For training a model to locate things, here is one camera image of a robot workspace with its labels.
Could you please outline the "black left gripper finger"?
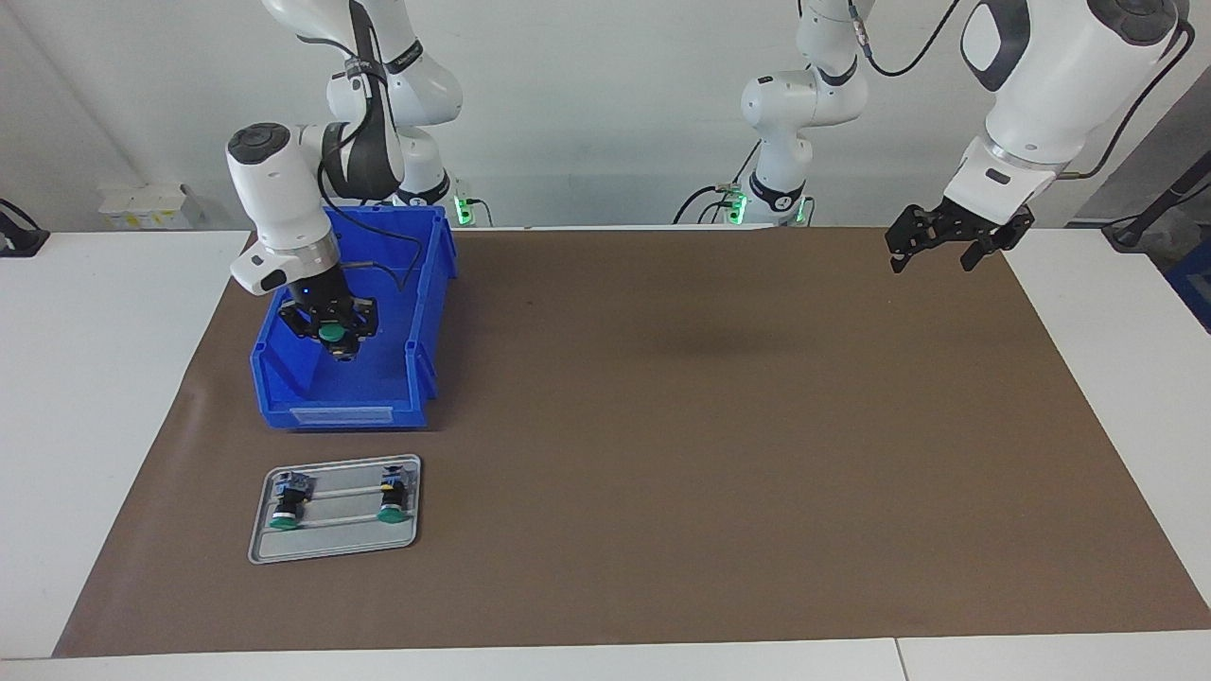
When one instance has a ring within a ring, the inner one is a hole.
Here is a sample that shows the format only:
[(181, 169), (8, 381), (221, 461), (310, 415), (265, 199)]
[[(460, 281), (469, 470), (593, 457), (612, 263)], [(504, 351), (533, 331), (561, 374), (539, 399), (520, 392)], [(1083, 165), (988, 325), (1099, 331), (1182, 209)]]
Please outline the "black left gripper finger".
[(991, 257), (995, 252), (1008, 252), (1015, 248), (1034, 223), (1035, 217), (1031, 210), (1018, 210), (1008, 221), (1008, 224), (1001, 225), (994, 233), (977, 234), (976, 238), (970, 238), (972, 244), (960, 256), (960, 267), (964, 271), (972, 271), (983, 258)]
[(903, 271), (913, 254), (936, 248), (945, 242), (945, 235), (939, 231), (945, 214), (935, 210), (925, 210), (919, 205), (908, 205), (886, 229), (886, 248), (889, 264), (895, 274)]

